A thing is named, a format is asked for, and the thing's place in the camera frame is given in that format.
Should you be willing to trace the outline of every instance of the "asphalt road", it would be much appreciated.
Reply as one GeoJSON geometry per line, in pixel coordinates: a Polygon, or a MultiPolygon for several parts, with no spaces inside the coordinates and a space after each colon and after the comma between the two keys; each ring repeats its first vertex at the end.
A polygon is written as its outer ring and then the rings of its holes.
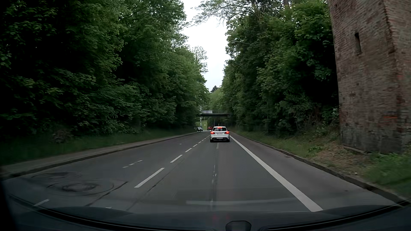
{"type": "Polygon", "coordinates": [[[210,143],[207,131],[8,179],[3,185],[35,207],[94,206],[144,214],[311,213],[394,204],[236,134],[229,143],[210,143]]]}

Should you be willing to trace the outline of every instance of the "white car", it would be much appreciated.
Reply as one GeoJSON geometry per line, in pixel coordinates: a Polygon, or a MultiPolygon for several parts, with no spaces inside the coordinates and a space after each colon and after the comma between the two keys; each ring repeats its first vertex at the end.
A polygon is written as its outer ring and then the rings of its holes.
{"type": "Polygon", "coordinates": [[[230,142],[230,130],[225,126],[214,126],[210,131],[210,142],[214,141],[230,142]]]}

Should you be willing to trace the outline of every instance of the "overpass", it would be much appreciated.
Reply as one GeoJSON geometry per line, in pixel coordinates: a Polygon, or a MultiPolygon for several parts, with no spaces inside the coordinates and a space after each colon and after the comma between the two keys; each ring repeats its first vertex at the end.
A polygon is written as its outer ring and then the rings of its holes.
{"type": "Polygon", "coordinates": [[[218,117],[218,116],[230,116],[231,113],[200,113],[197,117],[218,117]]]}

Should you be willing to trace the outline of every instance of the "grass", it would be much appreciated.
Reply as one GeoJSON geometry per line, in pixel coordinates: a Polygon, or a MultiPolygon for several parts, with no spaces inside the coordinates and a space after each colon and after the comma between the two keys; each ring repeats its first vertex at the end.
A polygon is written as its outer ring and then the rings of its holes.
{"type": "Polygon", "coordinates": [[[270,136],[263,132],[236,133],[411,198],[411,146],[404,154],[362,155],[345,150],[340,144],[337,130],[330,130],[320,136],[313,131],[288,138],[270,136]]]}
{"type": "Polygon", "coordinates": [[[411,156],[408,153],[372,153],[371,160],[364,176],[368,181],[411,197],[411,156]]]}
{"type": "Polygon", "coordinates": [[[50,134],[14,139],[0,143],[1,165],[13,164],[30,159],[38,159],[53,155],[67,154],[87,149],[133,143],[194,132],[190,129],[147,129],[137,134],[112,134],[108,136],[76,137],[66,143],[54,143],[50,134]]]}
{"type": "Polygon", "coordinates": [[[263,132],[242,132],[236,133],[245,137],[251,138],[262,143],[266,143],[273,147],[289,151],[301,157],[313,157],[316,153],[326,148],[326,143],[335,140],[335,132],[331,132],[324,137],[315,137],[312,133],[306,133],[299,136],[288,138],[278,138],[271,135],[266,135],[263,132]]]}

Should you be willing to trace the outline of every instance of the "red brick structure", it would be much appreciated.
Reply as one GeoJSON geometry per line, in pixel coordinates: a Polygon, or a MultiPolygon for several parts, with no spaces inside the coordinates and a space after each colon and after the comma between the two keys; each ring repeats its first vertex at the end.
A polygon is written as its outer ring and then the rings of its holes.
{"type": "Polygon", "coordinates": [[[402,152],[411,142],[411,0],[328,0],[343,144],[402,152]]]}

